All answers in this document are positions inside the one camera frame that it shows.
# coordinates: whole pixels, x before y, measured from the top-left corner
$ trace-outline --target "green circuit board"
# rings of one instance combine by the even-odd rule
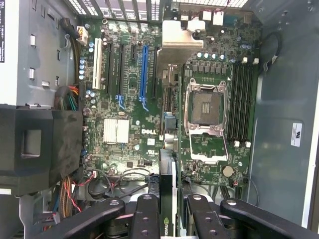
[[[228,153],[227,161],[218,161],[216,164],[204,163],[201,160],[193,160],[190,152],[190,138],[186,134],[184,125],[179,131],[181,149],[179,152],[181,158],[181,170],[184,175],[191,178],[193,182],[228,186],[230,179],[235,185],[242,184],[243,175],[248,174],[251,148],[245,146],[245,142],[241,140],[240,146],[234,146],[234,139],[229,139],[230,124],[236,124],[239,119],[234,113],[238,113],[240,105],[235,110],[232,101],[240,101],[241,92],[250,90],[250,95],[246,99],[246,114],[247,119],[247,138],[245,141],[252,142],[253,133],[253,117],[256,97],[256,87],[258,78],[258,66],[252,65],[255,58],[259,57],[259,40],[261,29],[259,23],[243,24],[240,20],[235,19],[230,24],[220,28],[206,29],[206,39],[204,40],[204,50],[199,55],[195,54],[186,63],[183,70],[183,84],[180,85],[182,119],[184,117],[185,108],[188,108],[188,116],[192,114],[192,96],[189,97],[189,104],[185,106],[186,89],[190,79],[195,79],[198,84],[219,85],[222,81],[226,83],[228,90],[227,106],[223,107],[223,98],[219,108],[219,117],[222,118],[222,112],[226,111],[227,123],[224,128],[224,136]],[[247,57],[248,62],[242,64],[241,61]],[[250,69],[250,75],[244,72],[243,68]],[[242,78],[242,86],[240,83],[234,83],[237,78]],[[193,134],[191,135],[192,153],[205,155],[207,158],[213,156],[226,155],[223,137],[211,136],[208,134]],[[234,173],[231,177],[225,177],[222,170],[225,166],[231,166]]]
[[[181,125],[178,131],[179,156],[181,170],[192,181],[210,185],[228,185],[229,178],[222,174],[222,169],[230,165],[234,169],[231,177],[234,182],[240,183],[243,174],[247,174],[250,149],[241,144],[234,147],[233,142],[227,141],[229,159],[220,161],[217,165],[206,164],[190,157],[189,135],[185,133],[183,116],[185,108],[185,92],[190,79],[197,83],[216,85],[221,81],[226,82],[228,89],[228,104],[225,109],[230,114],[232,99],[232,82],[234,78],[234,62],[247,57],[249,62],[258,57],[259,49],[256,41],[260,38],[260,26],[257,23],[243,24],[240,19],[231,17],[225,26],[206,27],[204,36],[204,49],[201,55],[194,54],[183,66],[180,79],[182,84],[173,88],[163,88],[161,80],[154,78],[155,51],[161,44],[161,30],[159,25],[142,24],[139,31],[135,26],[131,27],[125,22],[111,22],[103,24],[101,20],[87,20],[89,24],[89,42],[95,38],[106,38],[107,44],[103,48],[101,88],[92,89],[94,52],[90,52],[89,46],[82,47],[81,58],[86,60],[86,71],[83,82],[86,90],[94,93],[94,97],[88,97],[85,101],[84,116],[86,122],[85,131],[85,170],[103,170],[109,175],[121,175],[130,168],[143,168],[150,172],[159,172],[159,149],[164,147],[164,112],[173,112],[177,115]],[[146,111],[139,100],[141,87],[141,70],[143,46],[148,45],[148,68],[146,82]],[[132,59],[132,47],[134,46],[135,59]],[[120,54],[124,52],[124,58],[120,61]],[[252,77],[252,92],[249,107],[248,139],[251,140],[253,131],[254,99],[257,86],[257,71]],[[123,104],[120,105],[116,95],[123,95]],[[129,129],[127,143],[105,142],[105,123],[109,120],[128,120]],[[193,153],[211,157],[222,156],[225,148],[222,137],[201,134],[192,135]],[[126,180],[143,180],[139,175],[130,175]]]
[[[89,47],[82,47],[81,58],[87,62],[84,82],[86,90],[94,93],[85,101],[84,116],[87,126],[85,133],[85,170],[103,170],[109,175],[121,175],[130,168],[143,168],[150,172],[159,172],[159,149],[163,141],[159,138],[161,95],[160,81],[152,81],[154,71],[154,50],[160,46],[161,35],[157,26],[142,24],[143,31],[135,31],[126,23],[109,21],[103,24],[100,20],[85,22],[90,27],[89,42],[95,38],[106,38],[107,45],[103,48],[101,88],[92,89],[92,71],[94,53]],[[138,99],[142,67],[142,47],[149,46],[148,81],[147,81],[147,109]],[[122,82],[119,85],[120,51],[122,55]],[[123,108],[116,99],[118,90],[124,96]],[[104,137],[105,119],[128,120],[128,131],[121,134],[128,136],[127,143],[107,143]],[[143,176],[129,175],[126,180],[142,180]]]

